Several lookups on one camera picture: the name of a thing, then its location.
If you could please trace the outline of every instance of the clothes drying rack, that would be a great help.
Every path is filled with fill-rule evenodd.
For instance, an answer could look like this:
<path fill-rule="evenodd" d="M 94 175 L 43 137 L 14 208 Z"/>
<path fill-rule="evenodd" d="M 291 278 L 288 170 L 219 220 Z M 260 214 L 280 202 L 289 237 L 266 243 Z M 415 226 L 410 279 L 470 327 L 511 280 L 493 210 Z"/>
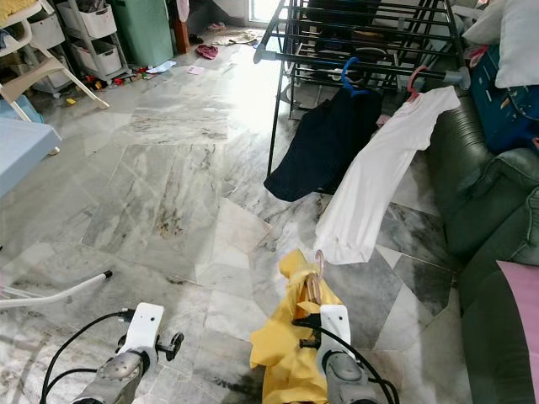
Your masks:
<path fill-rule="evenodd" d="M 278 50 L 268 46 L 276 38 Z M 418 0 L 386 3 L 377 0 L 280 0 L 254 54 L 261 60 L 280 61 L 280 75 L 267 175 L 275 148 L 280 102 L 295 109 L 309 110 L 296 103 L 295 87 L 301 82 L 342 87 L 344 64 L 351 58 L 347 77 L 355 89 L 370 88 L 380 93 L 406 90 L 408 78 L 417 73 L 468 88 L 470 76 L 450 0 Z M 455 70 L 432 70 L 439 56 L 449 56 Z M 283 91 L 283 77 L 290 91 Z"/>

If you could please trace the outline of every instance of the green leather sofa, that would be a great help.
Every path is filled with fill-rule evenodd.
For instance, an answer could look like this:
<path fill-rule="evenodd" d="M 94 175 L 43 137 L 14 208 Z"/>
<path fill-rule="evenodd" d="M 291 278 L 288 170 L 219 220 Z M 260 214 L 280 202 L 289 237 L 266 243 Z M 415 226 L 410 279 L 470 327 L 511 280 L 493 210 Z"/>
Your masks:
<path fill-rule="evenodd" d="M 539 266 L 539 156 L 495 156 L 471 97 L 438 119 L 427 151 L 435 202 L 458 274 L 474 404 L 536 403 L 526 338 L 496 260 Z"/>

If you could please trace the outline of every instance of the blue hanger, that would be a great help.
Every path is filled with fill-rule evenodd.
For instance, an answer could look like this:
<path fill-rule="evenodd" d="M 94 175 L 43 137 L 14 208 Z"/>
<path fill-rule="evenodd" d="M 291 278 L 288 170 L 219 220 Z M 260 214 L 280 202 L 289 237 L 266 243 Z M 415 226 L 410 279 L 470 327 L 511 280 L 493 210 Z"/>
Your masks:
<path fill-rule="evenodd" d="M 357 57 L 351 57 L 346 64 L 343 67 L 342 73 L 340 73 L 340 81 L 343 82 L 344 88 L 346 88 L 348 91 L 350 91 L 350 97 L 355 97 L 356 95 L 360 94 L 367 94 L 369 93 L 369 90 L 356 90 L 351 84 L 348 78 L 346 77 L 346 71 L 350 67 L 350 65 L 356 61 L 360 61 Z"/>

